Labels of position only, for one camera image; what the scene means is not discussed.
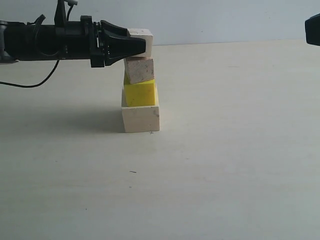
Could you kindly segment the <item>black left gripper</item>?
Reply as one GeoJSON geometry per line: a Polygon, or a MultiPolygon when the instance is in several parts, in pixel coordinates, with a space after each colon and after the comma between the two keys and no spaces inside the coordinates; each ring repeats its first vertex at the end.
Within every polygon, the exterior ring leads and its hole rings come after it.
{"type": "Polygon", "coordinates": [[[89,15],[80,21],[65,21],[55,25],[59,60],[90,60],[92,68],[103,68],[146,51],[145,39],[130,37],[127,28],[100,21],[104,37],[104,53],[99,43],[99,26],[89,15]]]}

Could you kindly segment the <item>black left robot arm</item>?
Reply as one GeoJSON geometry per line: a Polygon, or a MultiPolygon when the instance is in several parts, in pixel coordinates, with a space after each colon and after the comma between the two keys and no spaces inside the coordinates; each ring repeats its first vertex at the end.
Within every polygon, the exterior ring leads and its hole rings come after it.
{"type": "Polygon", "coordinates": [[[146,51],[146,40],[130,37],[128,29],[83,15],[62,26],[9,22],[4,49],[19,61],[89,60],[103,68],[146,51]]]}

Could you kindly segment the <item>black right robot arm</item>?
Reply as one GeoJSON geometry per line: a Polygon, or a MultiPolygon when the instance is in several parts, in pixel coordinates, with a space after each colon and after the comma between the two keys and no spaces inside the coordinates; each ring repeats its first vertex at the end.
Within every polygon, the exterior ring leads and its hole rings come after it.
{"type": "Polygon", "coordinates": [[[320,14],[316,14],[308,18],[304,23],[305,40],[307,44],[320,45],[320,14]]]}

